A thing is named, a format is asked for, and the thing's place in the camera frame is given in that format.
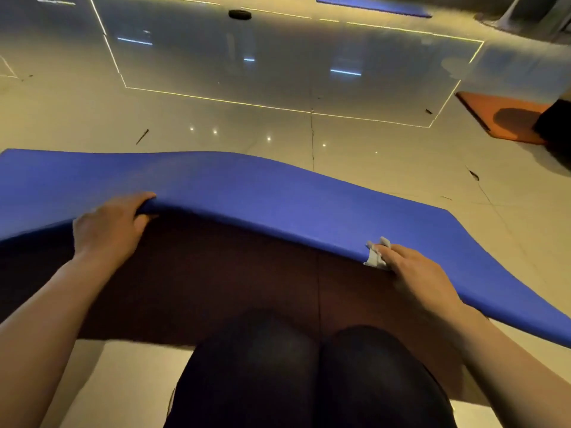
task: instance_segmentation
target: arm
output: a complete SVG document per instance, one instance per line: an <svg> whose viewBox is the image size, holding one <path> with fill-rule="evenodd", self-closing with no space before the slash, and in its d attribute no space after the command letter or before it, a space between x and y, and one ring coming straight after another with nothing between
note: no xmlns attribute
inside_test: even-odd
<svg viewBox="0 0 571 428"><path fill-rule="evenodd" d="M403 246L375 245L399 288L438 325L504 428L571 427L571 385L464 305L442 268Z"/></svg>
<svg viewBox="0 0 571 428"><path fill-rule="evenodd" d="M152 193L111 200L74 221L75 255L0 324L0 426L42 422L89 307L135 251Z"/></svg>

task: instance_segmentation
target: black leggings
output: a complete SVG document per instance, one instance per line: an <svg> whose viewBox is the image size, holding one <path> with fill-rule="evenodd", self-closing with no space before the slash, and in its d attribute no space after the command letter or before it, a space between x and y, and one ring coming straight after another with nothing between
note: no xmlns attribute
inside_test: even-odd
<svg viewBox="0 0 571 428"><path fill-rule="evenodd" d="M321 346L267 311L199 344L165 428L456 427L432 374L386 331L356 326Z"/></svg>

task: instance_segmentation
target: human hand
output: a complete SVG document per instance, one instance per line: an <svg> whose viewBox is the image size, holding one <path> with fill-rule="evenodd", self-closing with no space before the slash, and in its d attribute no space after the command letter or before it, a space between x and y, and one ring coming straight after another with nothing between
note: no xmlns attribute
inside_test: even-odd
<svg viewBox="0 0 571 428"><path fill-rule="evenodd" d="M156 195L142 192L113 198L73 222L75 259L93 260L115 272L139 244L149 215L135 216L137 209Z"/></svg>
<svg viewBox="0 0 571 428"><path fill-rule="evenodd" d="M431 316L446 320L465 306L442 267L420 252L400 245L373 248L397 274L397 290Z"/></svg>

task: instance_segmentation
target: forearm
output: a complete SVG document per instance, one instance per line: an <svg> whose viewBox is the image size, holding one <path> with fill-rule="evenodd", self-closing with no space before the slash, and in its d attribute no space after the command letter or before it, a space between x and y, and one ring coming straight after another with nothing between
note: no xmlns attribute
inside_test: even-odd
<svg viewBox="0 0 571 428"><path fill-rule="evenodd" d="M505 428L571 427L571 385L464 305L441 324Z"/></svg>
<svg viewBox="0 0 571 428"><path fill-rule="evenodd" d="M0 426L36 428L112 270L73 259L0 325Z"/></svg>

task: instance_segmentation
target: tile floor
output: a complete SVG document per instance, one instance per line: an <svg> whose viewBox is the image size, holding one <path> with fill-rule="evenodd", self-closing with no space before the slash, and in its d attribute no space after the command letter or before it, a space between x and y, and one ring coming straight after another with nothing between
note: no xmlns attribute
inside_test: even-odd
<svg viewBox="0 0 571 428"><path fill-rule="evenodd" d="M450 210L571 315L571 172L542 147L489 137L451 97L551 102L571 81L569 47L445 10L426 20L314 0L93 0L98 17L91 0L68 1L0 1L0 150L280 160ZM257 9L255 21L229 22L240 6ZM498 326L571 381L570 350ZM189 354L78 341L43 426L160 427ZM488 407L454 408L460 427L499 426Z"/></svg>

